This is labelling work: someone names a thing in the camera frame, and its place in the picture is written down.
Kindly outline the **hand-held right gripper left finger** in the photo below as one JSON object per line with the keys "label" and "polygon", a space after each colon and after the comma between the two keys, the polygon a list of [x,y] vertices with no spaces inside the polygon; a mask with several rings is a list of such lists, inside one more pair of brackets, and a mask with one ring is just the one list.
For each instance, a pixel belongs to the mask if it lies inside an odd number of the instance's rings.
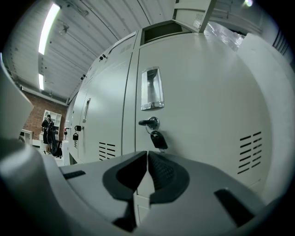
{"label": "hand-held right gripper left finger", "polygon": [[60,171],[78,198],[104,219],[126,231],[137,227],[133,194],[147,171],[146,151]]}

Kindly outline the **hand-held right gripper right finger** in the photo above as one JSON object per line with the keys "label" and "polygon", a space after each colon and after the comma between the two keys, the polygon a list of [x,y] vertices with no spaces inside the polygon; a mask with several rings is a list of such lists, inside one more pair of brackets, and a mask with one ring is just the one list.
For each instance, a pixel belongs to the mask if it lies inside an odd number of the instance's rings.
{"label": "hand-held right gripper right finger", "polygon": [[174,155],[149,152],[155,192],[139,235],[231,235],[265,207],[222,170]]}

